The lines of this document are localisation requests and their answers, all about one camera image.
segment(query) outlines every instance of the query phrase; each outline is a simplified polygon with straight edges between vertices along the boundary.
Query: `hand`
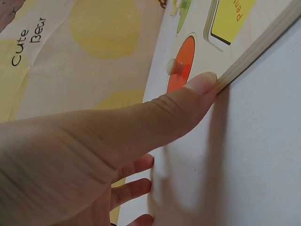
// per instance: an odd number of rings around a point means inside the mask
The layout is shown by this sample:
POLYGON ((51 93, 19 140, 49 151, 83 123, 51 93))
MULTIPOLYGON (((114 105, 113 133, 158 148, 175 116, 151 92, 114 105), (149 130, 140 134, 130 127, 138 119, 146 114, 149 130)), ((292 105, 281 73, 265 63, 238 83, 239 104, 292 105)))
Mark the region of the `hand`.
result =
MULTIPOLYGON (((216 93, 216 76, 204 73, 144 104, 0 125, 0 223, 109 226, 112 208, 151 187, 147 179, 111 183, 149 169, 146 153, 191 131, 216 93)), ((152 221, 143 215, 131 225, 152 221)))

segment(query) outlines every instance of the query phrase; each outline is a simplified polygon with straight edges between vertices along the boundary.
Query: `white wall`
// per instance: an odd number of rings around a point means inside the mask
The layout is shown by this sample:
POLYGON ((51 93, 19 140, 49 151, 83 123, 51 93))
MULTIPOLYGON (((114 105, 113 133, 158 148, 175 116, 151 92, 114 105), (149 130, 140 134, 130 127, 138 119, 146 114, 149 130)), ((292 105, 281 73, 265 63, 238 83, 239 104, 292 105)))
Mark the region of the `white wall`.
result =
MULTIPOLYGON (((166 92, 175 29, 166 14, 145 101, 166 92)), ((301 225, 300 116, 301 19, 218 95, 191 133, 152 152, 152 195, 123 205, 119 226, 148 211, 155 226, 301 225)))

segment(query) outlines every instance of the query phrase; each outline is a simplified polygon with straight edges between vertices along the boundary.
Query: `orange circle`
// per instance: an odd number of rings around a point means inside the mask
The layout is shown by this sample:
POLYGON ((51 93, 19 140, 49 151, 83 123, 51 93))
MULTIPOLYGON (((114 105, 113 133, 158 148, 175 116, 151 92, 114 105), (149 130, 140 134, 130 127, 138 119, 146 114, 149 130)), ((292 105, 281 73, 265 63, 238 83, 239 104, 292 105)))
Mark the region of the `orange circle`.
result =
POLYGON ((180 74, 173 74, 169 77, 167 93, 173 92, 186 84, 192 67, 194 49, 194 38, 193 36, 189 36, 182 44, 175 59, 178 63, 183 63, 182 71, 180 74))

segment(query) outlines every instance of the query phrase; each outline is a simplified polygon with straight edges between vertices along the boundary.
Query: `beige fabric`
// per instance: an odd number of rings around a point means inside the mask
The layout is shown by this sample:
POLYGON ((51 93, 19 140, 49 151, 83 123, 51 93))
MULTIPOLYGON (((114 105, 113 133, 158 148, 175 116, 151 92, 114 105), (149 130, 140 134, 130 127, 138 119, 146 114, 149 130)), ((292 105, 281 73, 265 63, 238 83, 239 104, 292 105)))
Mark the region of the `beige fabric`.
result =
POLYGON ((161 6, 0 0, 0 122, 141 102, 161 6))

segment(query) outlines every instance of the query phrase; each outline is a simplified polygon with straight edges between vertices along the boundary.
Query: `wooden knob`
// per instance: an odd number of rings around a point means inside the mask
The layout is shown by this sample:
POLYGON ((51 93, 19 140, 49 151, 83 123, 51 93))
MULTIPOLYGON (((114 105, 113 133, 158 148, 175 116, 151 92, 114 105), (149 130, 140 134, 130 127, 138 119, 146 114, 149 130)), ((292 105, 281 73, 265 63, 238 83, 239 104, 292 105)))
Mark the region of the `wooden knob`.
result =
POLYGON ((176 59, 171 59, 167 63, 166 72, 168 75, 181 74, 182 68, 183 68, 183 63, 177 62, 176 59))

